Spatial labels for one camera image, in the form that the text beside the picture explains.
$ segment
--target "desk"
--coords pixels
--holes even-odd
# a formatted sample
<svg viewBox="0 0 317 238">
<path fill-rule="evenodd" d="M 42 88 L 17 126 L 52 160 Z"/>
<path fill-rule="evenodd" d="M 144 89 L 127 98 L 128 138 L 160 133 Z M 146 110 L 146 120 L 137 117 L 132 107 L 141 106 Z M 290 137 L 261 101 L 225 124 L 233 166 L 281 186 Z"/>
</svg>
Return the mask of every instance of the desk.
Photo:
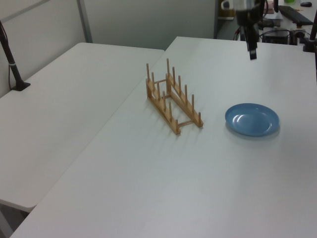
<svg viewBox="0 0 317 238">
<path fill-rule="evenodd" d="M 0 203 L 31 211 L 162 53 L 81 43 L 2 97 Z"/>
<path fill-rule="evenodd" d="M 144 79 L 12 238 L 315 238 L 314 57 L 259 43 L 250 61 L 244 42 L 176 38 L 153 71 L 164 76 L 169 58 L 204 128 L 176 136 Z M 275 110 L 280 130 L 227 128 L 224 113 L 244 102 Z"/>
<path fill-rule="evenodd" d="M 279 5 L 285 5 L 285 6 L 290 6 L 294 9 L 299 10 L 299 13 L 305 16 L 307 19 L 310 21 L 314 22 L 315 14 L 316 14 L 316 9 L 317 9 L 317 1 L 311 1 L 312 6 L 311 7 L 302 7 L 300 4 L 302 2 L 305 2 L 304 0 L 295 0 L 292 3 L 285 3 L 284 0 L 279 1 Z M 286 18 L 284 15 L 282 15 L 283 21 L 281 22 L 281 27 L 286 28 L 288 30 L 296 30 L 296 24 L 294 24 L 291 20 Z M 302 26 L 302 29 L 305 29 L 308 33 L 311 33 L 312 31 L 312 26 Z"/>
</svg>

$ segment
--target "wooden peg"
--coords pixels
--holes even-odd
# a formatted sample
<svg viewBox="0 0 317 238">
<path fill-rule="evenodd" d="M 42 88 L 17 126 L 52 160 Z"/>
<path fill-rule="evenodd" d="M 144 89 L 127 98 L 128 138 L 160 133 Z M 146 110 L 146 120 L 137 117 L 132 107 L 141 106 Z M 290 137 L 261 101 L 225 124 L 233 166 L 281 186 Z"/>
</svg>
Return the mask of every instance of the wooden peg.
<svg viewBox="0 0 317 238">
<path fill-rule="evenodd" d="M 168 58 L 166 59 L 166 62 L 167 62 L 167 75 L 169 76 L 169 59 Z"/>
<path fill-rule="evenodd" d="M 187 98 L 187 84 L 185 84 L 185 104 L 187 105 L 188 98 Z"/>
<path fill-rule="evenodd" d="M 155 91 L 155 85 L 154 85 L 154 73 L 153 72 L 152 72 L 152 83 L 153 83 L 152 91 L 154 92 Z"/>
<path fill-rule="evenodd" d="M 164 112 L 166 111 L 166 102 L 165 102 L 165 92 L 163 91 L 163 109 L 164 109 Z"/>
<path fill-rule="evenodd" d="M 195 106 L 194 106 L 194 94 L 192 94 L 192 113 L 195 112 Z"/>
<path fill-rule="evenodd" d="M 175 86 L 175 68 L 173 67 L 173 85 Z"/>
<path fill-rule="evenodd" d="M 178 132 L 179 131 L 178 119 L 175 120 L 175 124 L 176 124 L 176 132 Z"/>
<path fill-rule="evenodd" d="M 150 70 L 149 70 L 149 64 L 147 63 L 147 74 L 148 74 L 148 82 L 150 80 Z"/>
<path fill-rule="evenodd" d="M 172 103 L 171 102 L 168 103 L 168 109 L 169 109 L 169 115 L 170 115 L 169 120 L 172 121 Z"/>
<path fill-rule="evenodd" d="M 178 76 L 179 95 L 182 93 L 182 86 L 180 86 L 180 75 Z"/>
<path fill-rule="evenodd" d="M 157 83 L 157 88 L 158 88 L 158 100 L 160 100 L 160 92 L 159 92 L 159 83 Z"/>
</svg>

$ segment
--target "black cable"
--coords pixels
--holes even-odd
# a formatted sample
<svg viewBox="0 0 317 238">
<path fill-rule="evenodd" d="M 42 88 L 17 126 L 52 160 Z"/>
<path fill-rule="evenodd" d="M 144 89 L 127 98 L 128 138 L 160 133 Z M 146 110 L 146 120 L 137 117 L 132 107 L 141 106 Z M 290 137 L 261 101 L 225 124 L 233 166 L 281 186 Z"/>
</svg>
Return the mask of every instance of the black cable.
<svg viewBox="0 0 317 238">
<path fill-rule="evenodd" d="M 264 33 L 262 33 L 262 34 L 260 34 L 259 36 L 261 37 L 261 36 L 264 36 L 264 35 L 266 35 L 266 34 L 269 34 L 269 33 L 273 33 L 273 32 L 278 32 L 278 31 L 287 31 L 287 32 L 291 32 L 291 31 L 289 31 L 289 30 L 272 30 L 272 31 L 267 31 L 267 32 L 264 32 Z"/>
<path fill-rule="evenodd" d="M 10 91 L 12 90 L 12 88 L 11 88 L 11 83 L 10 83 L 10 65 L 9 65 L 9 88 L 10 88 Z"/>
<path fill-rule="evenodd" d="M 267 0 L 265 0 L 265 3 L 266 3 L 266 13 L 264 14 L 264 16 L 262 18 L 264 18 L 267 15 L 267 13 L 268 13 L 268 2 L 267 2 Z"/>
</svg>

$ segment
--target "blue plate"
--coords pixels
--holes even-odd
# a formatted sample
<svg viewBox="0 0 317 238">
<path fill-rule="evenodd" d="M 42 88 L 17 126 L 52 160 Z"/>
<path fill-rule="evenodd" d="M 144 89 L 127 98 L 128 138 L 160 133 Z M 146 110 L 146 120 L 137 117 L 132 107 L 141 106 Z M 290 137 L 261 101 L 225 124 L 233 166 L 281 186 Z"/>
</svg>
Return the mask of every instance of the blue plate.
<svg viewBox="0 0 317 238">
<path fill-rule="evenodd" d="M 259 104 L 237 104 L 229 108 L 224 117 L 231 129 L 243 135 L 263 136 L 279 128 L 278 115 Z"/>
</svg>

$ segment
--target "electronic equipment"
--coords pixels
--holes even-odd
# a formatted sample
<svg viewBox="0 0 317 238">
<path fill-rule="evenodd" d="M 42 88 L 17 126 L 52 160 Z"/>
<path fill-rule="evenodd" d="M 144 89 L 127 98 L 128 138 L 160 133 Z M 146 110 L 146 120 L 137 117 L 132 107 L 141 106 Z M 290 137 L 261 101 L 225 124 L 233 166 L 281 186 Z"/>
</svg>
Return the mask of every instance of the electronic equipment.
<svg viewBox="0 0 317 238">
<path fill-rule="evenodd" d="M 313 4 L 310 1 L 302 2 L 301 6 L 303 7 L 311 7 Z"/>
<path fill-rule="evenodd" d="M 263 43 L 288 44 L 289 32 L 286 29 L 279 28 L 276 30 L 276 28 L 265 27 L 262 35 Z"/>
</svg>

